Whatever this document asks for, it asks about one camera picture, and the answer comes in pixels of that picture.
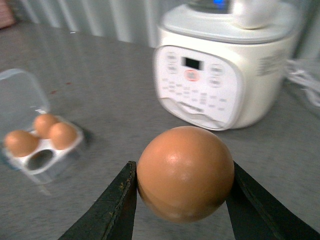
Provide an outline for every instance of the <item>red button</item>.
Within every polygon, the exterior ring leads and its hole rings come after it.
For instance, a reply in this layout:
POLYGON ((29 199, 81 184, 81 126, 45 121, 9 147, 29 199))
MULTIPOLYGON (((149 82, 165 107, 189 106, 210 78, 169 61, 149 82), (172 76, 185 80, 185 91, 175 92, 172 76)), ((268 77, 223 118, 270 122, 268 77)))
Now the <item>red button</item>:
POLYGON ((199 80, 199 73, 196 70, 185 70, 184 71, 184 77, 188 81, 195 82, 199 80))

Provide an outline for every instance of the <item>control panel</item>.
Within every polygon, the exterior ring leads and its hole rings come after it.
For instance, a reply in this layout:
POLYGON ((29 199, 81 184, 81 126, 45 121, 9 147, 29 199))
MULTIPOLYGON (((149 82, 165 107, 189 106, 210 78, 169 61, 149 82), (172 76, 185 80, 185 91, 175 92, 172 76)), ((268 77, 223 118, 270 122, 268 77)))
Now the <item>control panel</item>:
POLYGON ((192 49, 163 46, 156 52, 155 75, 159 100, 169 101, 166 108, 187 122, 202 126, 205 119, 202 127, 218 130, 235 119, 242 79, 229 61, 192 49))

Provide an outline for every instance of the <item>egg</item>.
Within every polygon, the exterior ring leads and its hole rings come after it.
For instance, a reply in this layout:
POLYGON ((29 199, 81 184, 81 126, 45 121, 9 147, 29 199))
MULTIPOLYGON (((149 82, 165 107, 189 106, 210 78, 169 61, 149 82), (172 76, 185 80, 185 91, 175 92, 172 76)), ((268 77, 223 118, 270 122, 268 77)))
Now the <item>egg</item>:
POLYGON ((4 138, 4 146, 16 158, 31 154, 39 145, 39 138, 24 130, 9 132, 4 138))
POLYGON ((46 113, 41 114, 34 119, 33 127, 40 138, 48 139, 50 128, 58 122, 59 119, 56 116, 46 113))
POLYGON ((64 150, 76 141, 78 134, 77 130, 68 123, 58 122, 49 130, 49 138, 57 150, 64 150))
POLYGON ((137 164, 138 192, 159 217, 191 223, 227 198, 235 168, 227 146, 212 132, 180 126, 158 135, 137 164))

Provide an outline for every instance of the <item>gray countertop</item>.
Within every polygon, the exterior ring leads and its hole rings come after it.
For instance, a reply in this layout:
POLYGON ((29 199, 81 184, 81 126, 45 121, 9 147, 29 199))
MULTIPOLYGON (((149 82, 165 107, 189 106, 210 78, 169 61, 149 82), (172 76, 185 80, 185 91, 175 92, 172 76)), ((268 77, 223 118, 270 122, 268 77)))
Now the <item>gray countertop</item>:
MULTIPOLYGON (((157 100, 153 51, 28 23, 0 30, 0 72, 33 73, 51 112, 92 136, 78 162, 43 186, 0 164, 0 239, 57 239, 128 161, 139 160, 153 138, 189 125, 157 100)), ((241 167, 320 232, 320 118, 300 92, 285 85, 260 122, 215 133, 241 167)), ((132 239, 232 240, 234 235, 225 204, 201 221, 173 224, 153 215, 138 197, 132 239)))

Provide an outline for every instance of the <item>white appliance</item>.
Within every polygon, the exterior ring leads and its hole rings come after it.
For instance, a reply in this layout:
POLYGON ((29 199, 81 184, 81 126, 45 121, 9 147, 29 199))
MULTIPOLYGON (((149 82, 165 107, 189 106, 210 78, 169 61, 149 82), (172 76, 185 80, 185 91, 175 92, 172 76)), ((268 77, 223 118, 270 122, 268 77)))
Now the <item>white appliance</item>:
POLYGON ((301 15, 289 1, 211 3, 211 9, 183 4, 162 18, 154 53, 157 97, 170 113, 196 126, 247 127, 277 98, 301 15), (265 24, 252 25, 257 17, 266 18, 263 6, 252 2, 274 2, 265 24))

